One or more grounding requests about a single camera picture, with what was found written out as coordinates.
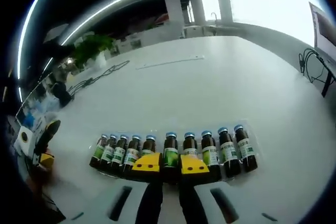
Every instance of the table surface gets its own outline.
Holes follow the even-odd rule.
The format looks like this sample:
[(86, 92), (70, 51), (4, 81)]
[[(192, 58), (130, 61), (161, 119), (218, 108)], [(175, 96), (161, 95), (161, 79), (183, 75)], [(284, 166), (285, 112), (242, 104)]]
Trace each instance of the table surface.
[(88, 165), (102, 132), (201, 129), (240, 119), (253, 129), (263, 164), (233, 186), (284, 223), (310, 210), (333, 172), (336, 132), (323, 97), (294, 67), (238, 37), (163, 42), (114, 57), (106, 68), (125, 60), (59, 112), (48, 191), (67, 217), (113, 183)]

